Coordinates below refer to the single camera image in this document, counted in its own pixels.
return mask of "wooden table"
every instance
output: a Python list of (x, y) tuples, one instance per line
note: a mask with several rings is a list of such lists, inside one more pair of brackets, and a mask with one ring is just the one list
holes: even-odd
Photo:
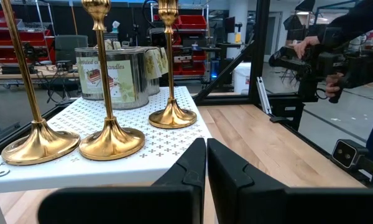
[[(319, 152), (252, 105), (198, 107), (212, 137), (253, 166), (290, 187), (364, 187)], [(41, 200), (52, 190), (0, 194), (8, 223), (37, 223)], [(215, 209), (206, 178), (205, 223), (215, 223)]]
[[(48, 66), (48, 70), (45, 66), (36, 66), (35, 69), (39, 72), (42, 72), (43, 76), (45, 76), (46, 78), (52, 78), (55, 75), (55, 72), (57, 72), (57, 71), (52, 70), (53, 65), (47, 65), (47, 66)], [(39, 76), (37, 76), (36, 74), (30, 74), (30, 77), (31, 77), (31, 79), (42, 78), (40, 73), (39, 73)], [(63, 75), (63, 77), (78, 78), (79, 74), (78, 73), (68, 73), (66, 75)], [(0, 70), (0, 80), (21, 80), (21, 79), (22, 79), (21, 74), (6, 74), (6, 75), (3, 75), (1, 73), (1, 70)]]

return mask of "metal shelving unit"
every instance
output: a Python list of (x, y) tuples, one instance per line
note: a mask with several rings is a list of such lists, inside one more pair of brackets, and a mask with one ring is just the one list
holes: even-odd
[[(154, 21), (154, 9), (157, 9), (158, 4), (157, 3), (151, 3), (150, 4), (150, 20), (151, 22)], [(208, 38), (207, 32), (208, 32), (208, 26), (209, 26), (209, 5), (208, 4), (178, 4), (178, 9), (201, 9), (201, 15), (205, 15), (206, 11), (206, 22), (207, 22), (207, 28), (206, 29), (178, 29), (177, 31), (179, 33), (194, 33), (194, 32), (205, 32), (206, 38)], [(183, 45), (173, 45), (173, 48), (181, 48)], [(200, 80), (204, 77), (205, 74), (202, 75), (174, 75), (174, 80)]]
[[(40, 21), (39, 22), (22, 22), (22, 19), (18, 19), (19, 23), (17, 24), (17, 28), (18, 28), (19, 31), (42, 33), (43, 38), (44, 38), (44, 42), (45, 42), (45, 46), (34, 46), (34, 47), (39, 48), (39, 49), (41, 49), (41, 48), (47, 49), (48, 59), (50, 61), (52, 61), (51, 56), (50, 56), (50, 52), (49, 52), (50, 46), (48, 46), (48, 43), (47, 43), (47, 39), (54, 39), (55, 38), (55, 29), (54, 29), (54, 23), (53, 23), (53, 19), (52, 19), (50, 4), (47, 3), (47, 2), (42, 2), (42, 1), (38, 1), (38, 0), (24, 0), (24, 1), (25, 2), (23, 2), (23, 0), (11, 0), (11, 4), (12, 5), (22, 5), (22, 6), (25, 6), (25, 5), (26, 6), (36, 6), (37, 14), (39, 15), (39, 20)], [(43, 22), (42, 15), (40, 13), (40, 6), (47, 6), (51, 22)], [(53, 35), (47, 36), (45, 34), (45, 31), (48, 29), (49, 25), (52, 25)], [(8, 30), (8, 28), (7, 27), (0, 27), (0, 30)], [(9, 45), (0, 46), (0, 49), (11, 49), (11, 48), (14, 48), (14, 47), (9, 46)], [(0, 63), (0, 65), (12, 66), (12, 65), (17, 65), (17, 63)]]

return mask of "gold candlestick holder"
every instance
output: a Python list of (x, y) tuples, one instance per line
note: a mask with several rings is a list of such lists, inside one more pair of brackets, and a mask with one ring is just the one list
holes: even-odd
[(12, 165), (31, 165), (51, 161), (72, 152), (79, 145), (80, 137), (76, 133), (52, 130), (41, 117), (10, 0), (1, 0), (1, 6), (33, 114), (30, 134), (6, 146), (1, 152), (1, 157)]
[(168, 87), (170, 93), (166, 108), (153, 112), (149, 116), (149, 123), (157, 128), (184, 128), (196, 122), (196, 113), (181, 109), (177, 104), (177, 99), (174, 97), (172, 24), (178, 17), (178, 0), (159, 0), (159, 16), (166, 26)]
[(104, 17), (111, 8), (111, 1), (81, 0), (81, 3), (94, 20), (93, 30), (96, 32), (98, 42), (106, 118), (102, 131), (91, 134), (81, 141), (80, 154), (97, 161), (120, 159), (140, 150), (145, 144), (145, 136), (141, 131), (133, 128), (122, 129), (113, 116), (103, 35)]

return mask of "hand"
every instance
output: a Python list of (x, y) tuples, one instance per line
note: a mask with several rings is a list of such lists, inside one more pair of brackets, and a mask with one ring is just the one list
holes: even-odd
[(303, 41), (301, 41), (299, 44), (294, 45), (294, 50), (297, 53), (297, 57), (301, 59), (304, 54), (305, 54), (305, 49), (307, 46), (311, 45), (317, 45), (320, 44), (321, 42), (319, 41), (317, 36), (314, 37), (305, 37)]
[(326, 77), (326, 93), (325, 95), (328, 98), (333, 98), (336, 96), (336, 92), (340, 90), (340, 87), (335, 86), (340, 78), (342, 78), (344, 74), (337, 73), (335, 75), (328, 75)]

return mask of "white container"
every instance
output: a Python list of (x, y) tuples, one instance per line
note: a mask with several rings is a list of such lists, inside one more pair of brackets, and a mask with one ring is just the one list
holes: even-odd
[(249, 94), (250, 63), (240, 63), (234, 70), (234, 92), (241, 95)]

